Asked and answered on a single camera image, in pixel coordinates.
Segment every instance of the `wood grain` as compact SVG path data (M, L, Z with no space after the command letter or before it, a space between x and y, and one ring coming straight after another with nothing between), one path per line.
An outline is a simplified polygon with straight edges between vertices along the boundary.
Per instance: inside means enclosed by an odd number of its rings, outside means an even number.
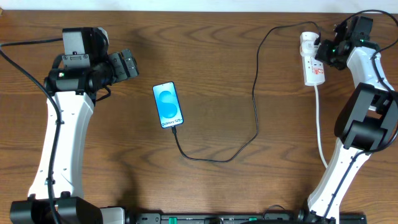
M83 186L98 207L123 205L165 213L262 212L273 204L298 209L319 183L313 88L304 86L299 35L311 25L275 30L260 53L256 86L260 133L229 164L182 158L171 130L160 127L152 86L174 81L185 124L178 137L191 156L227 159L255 132L251 103L256 50L274 26L315 21L323 38L344 14L4 11L0 41L60 37L64 27L101 26L109 52L130 48L141 75L112 86L88 127ZM373 40L398 35L372 15ZM6 53L37 79L48 74L62 43L10 47ZM398 85L396 47L382 54L388 80ZM44 95L0 60L0 223L24 200L40 161L47 122ZM349 70L326 68L319 86L322 143L334 150L335 120L353 92ZM375 154L359 171L341 205L369 223L398 222L398 147Z

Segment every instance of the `white cable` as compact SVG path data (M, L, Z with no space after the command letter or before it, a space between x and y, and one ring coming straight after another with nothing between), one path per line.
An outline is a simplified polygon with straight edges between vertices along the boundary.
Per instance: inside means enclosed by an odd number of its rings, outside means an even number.
M317 138L318 138L318 149L319 149L319 155L321 156L321 160L323 162L323 165L325 165L325 168L328 168L328 164L326 163L325 158L323 157L323 152L322 152L322 144L321 144L321 128L319 125L319 95L318 95L318 87L316 85L313 86L315 89L315 104L316 104L316 119L317 119Z

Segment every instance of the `smartphone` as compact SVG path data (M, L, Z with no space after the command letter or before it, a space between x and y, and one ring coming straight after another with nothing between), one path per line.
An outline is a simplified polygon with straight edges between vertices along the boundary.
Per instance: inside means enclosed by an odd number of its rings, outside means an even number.
M182 124L182 112L174 82L156 85L153 88L160 125L168 128Z

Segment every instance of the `power strip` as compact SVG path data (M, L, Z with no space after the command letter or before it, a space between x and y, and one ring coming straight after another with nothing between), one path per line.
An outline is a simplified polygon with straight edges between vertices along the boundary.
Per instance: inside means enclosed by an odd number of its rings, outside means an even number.
M325 82L323 63L315 60L318 46L314 41L319 37L314 32L303 32L300 36L300 55L303 58L304 84L307 86L319 85Z

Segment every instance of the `cable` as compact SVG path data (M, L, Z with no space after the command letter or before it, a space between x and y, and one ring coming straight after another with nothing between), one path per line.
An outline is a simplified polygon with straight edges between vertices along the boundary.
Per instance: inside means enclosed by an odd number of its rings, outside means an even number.
M254 78L254 82L253 82L253 88L251 90L251 96L252 96L252 101L253 101L253 108L254 108L254 118L256 120L256 134L253 136L253 138L251 138L244 146L242 146L233 157L231 157L230 159L227 160L223 160L223 161L217 161L217 160L213 160L213 159L197 159L197 158L192 158L187 156L181 149L180 143L178 142L178 138L177 138L177 129L175 128L175 126L172 126L172 132L174 134L174 138L175 138L175 142L177 143L177 147L181 152L181 155L189 160L192 161L203 161L203 162L217 162L217 163L227 163L227 162L231 162L233 159L235 159L236 156L238 156L239 153L242 152L242 150L248 146L259 134L259 122L258 122L258 118L257 118L257 109L256 109L256 98L254 97L254 89L256 87L256 82L257 82L257 77L259 75L259 53L260 53L260 49L262 44L264 43L264 41L267 39L268 35L274 30L274 29L280 29L280 28L288 28L288 27L295 27L295 26L300 26L303 24L313 24L315 25L315 27L318 29L318 35L319 37L315 40L314 45L318 45L320 43L320 38L321 38L321 30L318 27L318 24L316 24L315 22L312 21L307 21L307 22L300 22L298 24L292 24L292 25L287 25L287 26L277 26L272 28L267 34L266 36L263 38L263 40L261 41L258 49L257 49L257 56L256 56L256 76Z
M321 127L319 125L319 93L317 85L313 86L315 89L315 105L316 105L316 123L317 123L317 139L318 139L318 150L319 155L321 156L321 160L325 168L328 168L328 163L326 162L325 158L323 157L322 152L322 143L321 143Z
M264 213L262 214L262 219L263 219L263 220L266 219L266 215L267 215L268 211L269 211L270 209L272 209L272 208L281 208L281 209L285 210L285 208L282 207L282 206L280 206L280 205L271 205L271 206L268 207L268 208L264 211Z
M59 54L59 55L57 55L57 56L55 57L53 63L52 63L51 68L58 68L58 67L60 66L60 64L61 64L61 61L62 61L62 58L63 58L64 55L65 55L65 54Z
M397 27L398 27L398 21L397 21L397 19L396 19L393 15L389 14L388 12L385 12L385 11L382 11L382 10L376 10L376 9L369 9L369 10L363 10L363 11L357 12L357 13L355 13L355 14L349 16L349 17L348 17L347 19L345 19L342 23L346 22L348 19L351 19L353 16L356 16L356 15L358 15L358 14L362 14L362 13L364 13L364 12L379 12L379 13L385 14L385 15L389 16L389 17L396 23L396 25L397 25ZM392 91L392 90L390 89L390 87L387 86L387 85L384 83L383 78L381 78L380 73L379 73L379 70L377 69L377 66L376 66L376 58L377 58L376 55L377 55L378 53L382 52L383 50L387 50L387 49L389 49L390 47L394 46L397 42L398 42L398 38L397 38L397 40L396 40L395 42L393 42L392 44L388 45L387 47L384 47L383 49L380 49L380 50L375 51L375 52L373 53L372 57L371 57L371 60L372 60L372 65L373 65L374 72L375 72L375 74L376 74L376 76L377 76L377 80L381 83L381 85L382 85L384 88L386 88L386 90L390 93L390 95L392 96L392 99L395 101L396 105L398 106L398 98L397 98L396 93L395 93L394 91ZM344 173L343 177L342 177L341 180L340 180L340 183L338 184L338 186L337 186L337 188L336 188L336 190L335 190L335 193L332 194L332 196L331 196L330 203L329 203L329 205L328 205L328 208L326 209L326 212L325 212L325 214L324 214L324 216L323 216L323 219L326 219L326 217L328 216L329 211L330 211L330 209L331 209L331 206L333 205L333 202L334 202L334 200L335 200L335 198L336 198L336 196L337 196L337 193L338 193L338 191L340 190L341 186L343 185L343 182L344 182L345 178L347 177L349 171L351 170L352 166L354 165L356 159L357 159L360 155L362 155L362 154L374 154L374 153L376 153L376 152L380 152L380 151L385 150L386 148L388 148L388 147L396 140L397 134L398 134L398 127L396 127L396 130L395 130L394 134L392 135L392 137L390 138L390 140L389 140L385 145L379 146L379 147L377 147L377 149L372 150L372 151L362 151L362 152L359 152L359 153L357 153L357 154L352 158L352 160L351 160L351 162L350 162L350 164L349 164L349 166L348 166L346 172Z
M28 77L30 80L32 80L33 83L37 85L40 90L45 94L45 96L49 99L51 102L51 105L54 107L55 113L57 115L57 120L56 120L56 127L55 127L55 135L54 135L54 141L52 144L52 149L51 149L51 155L50 155L50 161L49 161L49 173L47 177L47 188L49 192L49 204L50 204L50 209L54 218L54 221L56 224L61 224L60 217L58 216L57 211L55 210L55 204L54 204L54 198L53 198L53 178L52 178L52 173L53 173L53 166L54 166L54 160L55 160L55 152L57 151L57 144L58 144L58 137L60 134L60 128L61 128L61 112L57 106L57 104L54 102L52 99L50 93L44 88L42 84L40 84L31 74L29 74L26 70L24 70L21 66L19 66L17 63L12 61L3 51L1 47L6 47L6 46L17 46L17 45L29 45L29 44L44 44L44 43L51 43L55 41L61 41L62 38L57 38L57 39L49 39L49 40L36 40L36 41L25 41L25 42L13 42L13 43L5 43L5 44L0 44L0 55L4 57L12 66L16 67L20 72L22 72L26 77Z
M104 100L104 99L107 99L108 97L111 96L111 89L109 89L107 86L104 86L104 89L105 89L106 91L108 91L108 93L105 94L105 95L103 95L103 96L101 96L100 98L98 98L98 100L96 100L96 102L101 101L101 100Z

